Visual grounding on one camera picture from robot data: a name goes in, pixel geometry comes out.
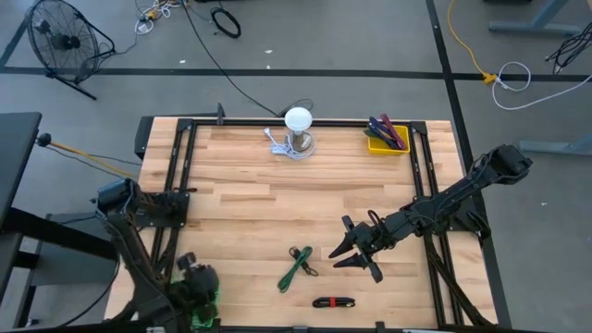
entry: yellow tray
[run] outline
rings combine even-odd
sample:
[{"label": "yellow tray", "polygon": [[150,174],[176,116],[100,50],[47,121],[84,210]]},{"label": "yellow tray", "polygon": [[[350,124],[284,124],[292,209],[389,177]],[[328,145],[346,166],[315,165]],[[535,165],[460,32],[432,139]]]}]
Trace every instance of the yellow tray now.
[{"label": "yellow tray", "polygon": [[397,134],[401,136],[403,142],[405,142],[405,149],[403,150],[394,150],[391,149],[385,142],[378,138],[371,138],[368,137],[368,152],[370,154],[379,154],[379,155],[402,155],[408,154],[411,151],[411,147],[409,145],[409,131],[406,126],[394,126]]}]

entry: concrete floor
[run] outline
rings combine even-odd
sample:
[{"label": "concrete floor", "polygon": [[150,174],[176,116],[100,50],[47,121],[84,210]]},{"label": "concrete floor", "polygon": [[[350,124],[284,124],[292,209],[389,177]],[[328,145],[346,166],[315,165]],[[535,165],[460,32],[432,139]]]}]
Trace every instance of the concrete floor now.
[{"label": "concrete floor", "polygon": [[[140,4],[148,1],[139,0]],[[133,43],[133,1],[72,0],[97,27],[114,38],[117,49]],[[476,73],[469,56],[446,30],[448,0],[436,7],[450,65],[455,73]],[[9,43],[31,0],[0,2],[0,50]],[[488,71],[508,61],[526,63],[534,74],[549,74],[544,57],[561,38],[497,35],[487,30],[492,19],[532,18],[544,4],[491,5],[458,0],[455,29],[475,50]],[[206,15],[212,4],[194,4]],[[225,7],[240,21],[243,35],[231,40],[214,35],[213,26],[194,17],[206,45],[225,68],[368,69],[440,72],[426,3],[413,0],[244,0]],[[585,0],[573,0],[557,22],[584,27],[592,20]],[[273,50],[270,55],[265,50]],[[589,74],[592,57],[582,55],[565,74]],[[8,60],[9,67],[39,68],[27,36]],[[140,36],[126,55],[107,68],[214,68],[197,43],[181,9],[159,20],[153,32]],[[381,78],[239,77],[248,94],[280,110],[300,98],[314,100],[316,117],[368,117],[386,111],[396,118],[452,119],[444,80]],[[590,132],[589,85],[523,111],[506,112],[491,100],[490,87],[479,81],[457,80],[462,114],[475,156],[494,146],[519,140],[570,141]],[[575,83],[534,82],[523,93],[500,92],[507,105],[566,89]],[[0,74],[0,112],[38,111],[41,132],[57,142],[95,154],[133,160],[133,138],[141,116],[211,112],[218,102],[227,114],[262,117],[265,111],[237,93],[223,77],[96,75],[82,83],[96,102],[59,82],[39,75]],[[585,157],[530,154],[531,174],[512,187],[484,191],[499,269],[515,328],[558,332],[588,331],[592,326],[592,178]],[[138,172],[137,167],[129,171]],[[113,177],[35,148],[25,171],[15,206],[39,216],[93,209],[88,199]],[[23,272],[13,274],[13,284]],[[44,326],[68,320],[105,287],[92,284],[50,286],[38,290],[31,315]],[[0,308],[0,328],[6,328],[11,300]],[[80,323],[102,318],[105,301]]]}]

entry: green cable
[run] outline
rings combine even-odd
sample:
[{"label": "green cable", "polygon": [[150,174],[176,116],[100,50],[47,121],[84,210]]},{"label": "green cable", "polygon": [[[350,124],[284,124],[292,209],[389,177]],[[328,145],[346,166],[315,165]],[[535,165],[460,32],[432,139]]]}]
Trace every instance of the green cable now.
[{"label": "green cable", "polygon": [[294,278],[294,274],[296,274],[296,271],[298,270],[298,268],[300,268],[300,265],[302,265],[302,263],[306,262],[306,259],[308,259],[308,257],[311,256],[312,253],[313,253],[313,248],[310,246],[306,246],[302,249],[300,256],[298,257],[298,259],[296,260],[296,263],[294,263],[294,265],[292,266],[292,268],[290,269],[288,274],[286,274],[277,283],[277,288],[279,289],[279,292],[283,293],[283,292],[288,291],[288,288],[290,287],[290,283],[292,282],[292,279]]}]

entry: electric fan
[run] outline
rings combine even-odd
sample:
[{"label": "electric fan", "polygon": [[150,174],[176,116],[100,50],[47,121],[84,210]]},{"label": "electric fan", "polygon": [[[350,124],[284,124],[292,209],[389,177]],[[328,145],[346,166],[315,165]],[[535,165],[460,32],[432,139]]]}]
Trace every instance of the electric fan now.
[{"label": "electric fan", "polygon": [[[99,70],[103,59],[116,53],[115,44],[74,6],[62,0],[38,0],[27,12],[29,42],[48,78],[96,100],[79,84]],[[94,32],[111,44],[101,52]]]}]

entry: wooden tabletop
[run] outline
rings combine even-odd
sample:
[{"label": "wooden tabletop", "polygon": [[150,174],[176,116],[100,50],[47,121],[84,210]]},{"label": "wooden tabletop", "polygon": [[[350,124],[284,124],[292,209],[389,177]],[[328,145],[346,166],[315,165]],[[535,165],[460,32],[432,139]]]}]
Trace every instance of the wooden tabletop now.
[{"label": "wooden tabletop", "polygon": [[[139,183],[143,191],[162,191],[177,119],[154,119]],[[449,121],[427,121],[440,190],[463,176]],[[272,128],[281,140],[283,128]],[[328,259],[341,242],[341,217],[368,221],[366,211],[391,214],[414,196],[409,155],[375,156],[367,152],[359,128],[313,127],[317,149],[306,160],[292,161],[269,152],[263,128],[201,126],[191,160],[188,223],[180,232],[177,255],[194,252],[220,277],[223,326],[436,327],[426,253],[421,239],[410,236],[394,250],[375,255],[384,274],[376,284],[367,270],[333,268]],[[182,140],[185,152],[187,138]],[[423,152],[418,146],[421,166]],[[179,159],[175,184],[179,184]],[[426,171],[422,170],[425,183]],[[154,231],[142,231],[147,249]],[[450,232],[457,280],[485,318],[496,322],[491,291],[478,239]],[[319,277],[299,270],[286,293],[277,283],[294,261],[291,246],[312,246],[309,259]],[[443,281],[449,322],[451,308]],[[111,289],[105,318],[116,315],[130,299],[133,284],[120,269]],[[352,297],[353,308],[315,309],[323,296]]]}]

